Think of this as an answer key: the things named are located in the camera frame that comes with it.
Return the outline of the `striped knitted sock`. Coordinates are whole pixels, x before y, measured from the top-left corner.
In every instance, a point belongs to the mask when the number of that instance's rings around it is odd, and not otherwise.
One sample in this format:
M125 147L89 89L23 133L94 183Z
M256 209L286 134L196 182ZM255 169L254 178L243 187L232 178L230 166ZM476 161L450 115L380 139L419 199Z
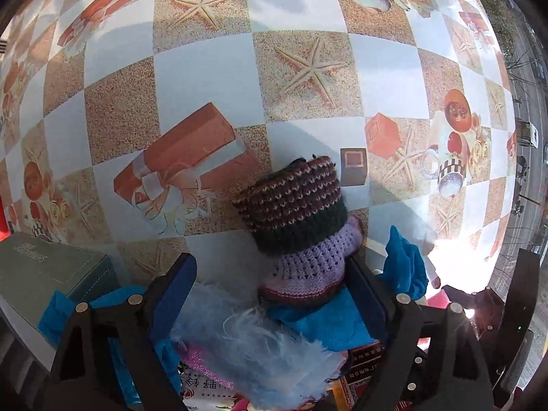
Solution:
M299 158L243 190L233 206L269 257L259 296L283 305L317 305L341 286L346 260L364 230L349 213L335 163Z

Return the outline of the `red patterned tissue box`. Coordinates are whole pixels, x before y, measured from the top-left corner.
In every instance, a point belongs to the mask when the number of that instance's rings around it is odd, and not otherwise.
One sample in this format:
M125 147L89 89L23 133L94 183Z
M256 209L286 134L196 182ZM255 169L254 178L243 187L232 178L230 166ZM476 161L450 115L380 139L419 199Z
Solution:
M347 353L350 365L345 374L332 383L332 393L338 410L348 411L354 407L372 380L383 352L384 346L374 341Z

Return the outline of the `blue cloth on right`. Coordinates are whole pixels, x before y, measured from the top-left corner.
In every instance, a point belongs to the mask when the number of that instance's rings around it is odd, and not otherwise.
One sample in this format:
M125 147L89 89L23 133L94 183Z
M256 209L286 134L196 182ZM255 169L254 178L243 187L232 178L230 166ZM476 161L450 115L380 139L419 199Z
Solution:
M383 272L376 277L395 295L405 293L414 301L423 298L429 280L419 248L392 225L385 251Z

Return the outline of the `floral tissue pack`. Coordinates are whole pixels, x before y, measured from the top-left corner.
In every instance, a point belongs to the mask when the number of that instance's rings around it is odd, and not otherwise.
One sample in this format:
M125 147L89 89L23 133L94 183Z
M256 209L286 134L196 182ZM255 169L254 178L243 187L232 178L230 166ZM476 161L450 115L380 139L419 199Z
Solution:
M180 362L180 397L189 410L254 410L251 402L230 382L200 365Z

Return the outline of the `grey-green cardboard box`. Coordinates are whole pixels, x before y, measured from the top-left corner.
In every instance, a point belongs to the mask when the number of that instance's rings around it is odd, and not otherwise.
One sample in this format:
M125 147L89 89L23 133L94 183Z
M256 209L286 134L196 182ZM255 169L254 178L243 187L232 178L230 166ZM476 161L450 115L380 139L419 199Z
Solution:
M50 370L55 348L38 325L59 291L92 301L120 287L107 254L16 232L1 242L1 312L30 353Z

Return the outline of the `light blue fluffy plush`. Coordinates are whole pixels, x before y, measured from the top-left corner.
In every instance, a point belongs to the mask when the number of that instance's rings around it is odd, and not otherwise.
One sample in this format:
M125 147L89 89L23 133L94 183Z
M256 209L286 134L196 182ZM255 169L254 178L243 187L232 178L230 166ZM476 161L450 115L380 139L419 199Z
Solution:
M262 410L290 410L321 399L346 361L214 284L194 284L170 338L199 349L209 371Z

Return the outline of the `checkered patterned tablecloth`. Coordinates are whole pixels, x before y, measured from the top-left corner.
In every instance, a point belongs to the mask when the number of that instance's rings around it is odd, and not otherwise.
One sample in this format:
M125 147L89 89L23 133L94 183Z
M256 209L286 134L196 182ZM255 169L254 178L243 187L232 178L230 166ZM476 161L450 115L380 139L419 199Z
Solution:
M256 280L232 197L334 162L371 250L391 227L439 285L488 284L515 119L479 0L27 0L1 60L1 216L136 279L179 251Z

